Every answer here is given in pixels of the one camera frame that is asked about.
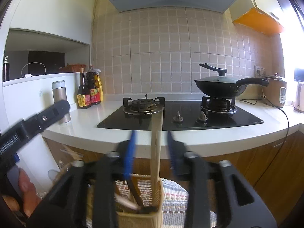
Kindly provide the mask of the left hand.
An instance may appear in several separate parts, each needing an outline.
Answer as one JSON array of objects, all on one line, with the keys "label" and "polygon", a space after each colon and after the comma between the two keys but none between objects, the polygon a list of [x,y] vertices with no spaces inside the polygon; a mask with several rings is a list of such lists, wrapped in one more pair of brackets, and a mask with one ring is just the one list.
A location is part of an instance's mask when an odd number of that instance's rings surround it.
[{"label": "left hand", "polygon": [[[18,168],[18,170],[18,186],[22,193],[23,211],[27,217],[30,217],[38,204],[41,202],[41,199],[37,196],[36,187],[30,181],[27,173],[22,168]],[[15,198],[8,195],[2,195],[2,197],[11,211],[19,211],[20,206]]]}]

